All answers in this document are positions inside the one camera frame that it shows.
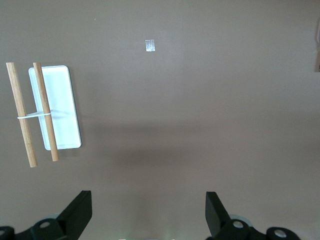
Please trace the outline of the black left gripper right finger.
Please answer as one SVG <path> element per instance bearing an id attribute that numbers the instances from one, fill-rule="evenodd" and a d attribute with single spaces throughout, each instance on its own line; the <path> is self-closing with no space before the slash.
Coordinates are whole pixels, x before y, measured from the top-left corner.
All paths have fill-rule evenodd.
<path id="1" fill-rule="evenodd" d="M 241 219 L 232 219 L 216 192 L 206 192 L 205 219 L 211 236 L 209 240 L 299 240 L 293 231 L 270 227 L 266 233 L 257 231 Z"/>

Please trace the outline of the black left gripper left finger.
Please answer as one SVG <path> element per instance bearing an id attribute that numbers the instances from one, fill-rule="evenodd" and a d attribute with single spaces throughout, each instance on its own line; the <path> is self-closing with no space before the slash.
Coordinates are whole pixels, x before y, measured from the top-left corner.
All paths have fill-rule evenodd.
<path id="1" fill-rule="evenodd" d="M 45 218 L 16 233 L 11 226 L 0 227 L 2 240 L 77 240 L 92 218 L 92 192 L 81 191 L 55 218 Z"/>

